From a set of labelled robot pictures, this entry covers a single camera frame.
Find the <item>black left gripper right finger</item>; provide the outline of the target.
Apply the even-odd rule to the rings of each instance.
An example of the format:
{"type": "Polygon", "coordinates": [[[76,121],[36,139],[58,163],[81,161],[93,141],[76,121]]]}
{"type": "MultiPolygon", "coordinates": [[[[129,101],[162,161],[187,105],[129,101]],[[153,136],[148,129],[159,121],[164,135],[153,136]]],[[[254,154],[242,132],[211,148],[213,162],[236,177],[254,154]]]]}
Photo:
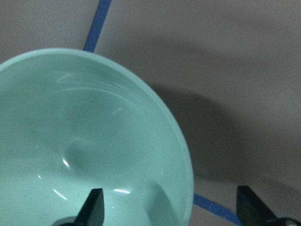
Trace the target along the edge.
{"type": "Polygon", "coordinates": [[[300,221],[277,217],[248,186],[237,187],[236,214],[243,226],[299,226],[300,221]]]}

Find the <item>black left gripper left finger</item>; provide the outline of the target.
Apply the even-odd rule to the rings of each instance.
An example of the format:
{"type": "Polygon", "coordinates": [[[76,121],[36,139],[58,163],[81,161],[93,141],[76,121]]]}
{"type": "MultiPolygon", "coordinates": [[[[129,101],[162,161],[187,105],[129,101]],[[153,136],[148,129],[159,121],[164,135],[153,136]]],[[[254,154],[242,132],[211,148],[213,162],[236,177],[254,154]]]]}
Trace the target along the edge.
{"type": "Polygon", "coordinates": [[[66,217],[53,223],[54,226],[102,226],[105,209],[102,188],[92,189],[75,217],[66,217]]]}

